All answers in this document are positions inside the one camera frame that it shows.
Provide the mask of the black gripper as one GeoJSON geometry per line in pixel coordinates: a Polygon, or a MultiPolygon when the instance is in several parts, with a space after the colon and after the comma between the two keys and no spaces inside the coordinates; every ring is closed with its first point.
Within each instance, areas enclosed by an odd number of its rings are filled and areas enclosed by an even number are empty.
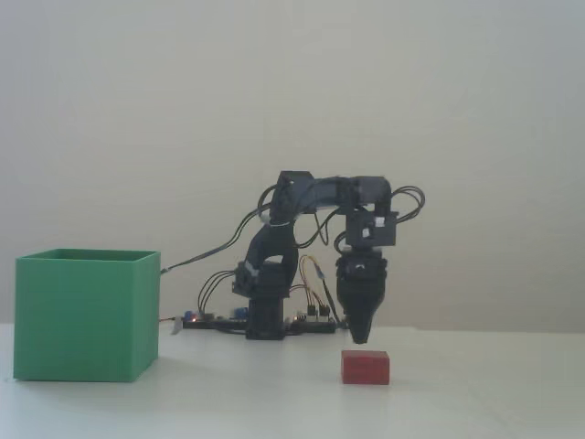
{"type": "Polygon", "coordinates": [[[346,217],[346,230],[335,239],[337,296],[356,344],[368,342],[375,314],[384,301],[388,261],[382,250],[396,244],[397,223],[396,211],[382,216],[357,210],[346,217]],[[358,297],[366,297],[363,323],[358,297]]]}

